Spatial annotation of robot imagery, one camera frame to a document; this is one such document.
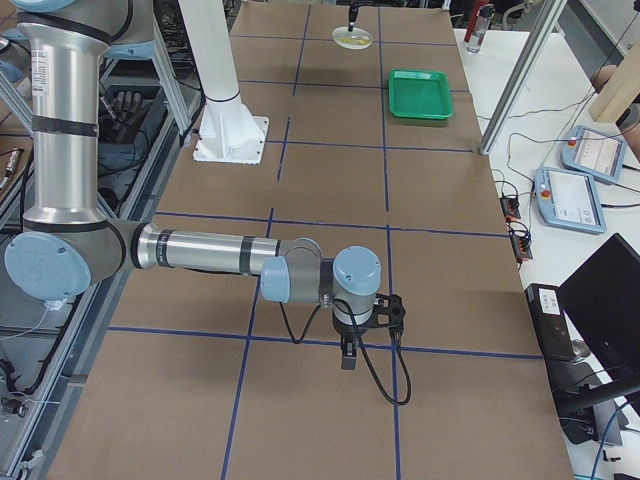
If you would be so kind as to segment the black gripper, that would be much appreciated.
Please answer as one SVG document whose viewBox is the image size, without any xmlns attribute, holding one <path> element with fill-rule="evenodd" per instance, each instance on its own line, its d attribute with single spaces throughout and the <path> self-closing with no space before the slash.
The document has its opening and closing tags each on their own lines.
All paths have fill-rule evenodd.
<svg viewBox="0 0 640 480">
<path fill-rule="evenodd" d="M 350 2 L 348 10 L 348 22 L 354 24 L 358 16 L 358 4 L 356 0 Z"/>
<path fill-rule="evenodd" d="M 341 369 L 354 370 L 357 364 L 357 349 L 361 339 L 360 331 L 338 319 L 333 319 L 332 324 L 341 338 Z"/>
</svg>

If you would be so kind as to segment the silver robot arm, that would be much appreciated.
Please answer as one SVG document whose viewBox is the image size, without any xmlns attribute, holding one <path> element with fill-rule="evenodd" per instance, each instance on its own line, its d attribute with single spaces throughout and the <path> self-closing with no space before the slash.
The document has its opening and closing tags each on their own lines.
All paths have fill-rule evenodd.
<svg viewBox="0 0 640 480">
<path fill-rule="evenodd" d="M 126 48 L 138 57 L 153 53 L 152 3 L 20 1 L 17 9 L 31 47 L 35 200 L 4 254 L 11 280 L 54 301 L 155 266 L 254 276 L 268 301 L 330 308 L 342 365 L 353 368 L 382 311 L 381 266 L 371 250 L 352 246 L 326 259 L 310 239 L 162 230 L 98 209 L 99 66 Z"/>
</svg>

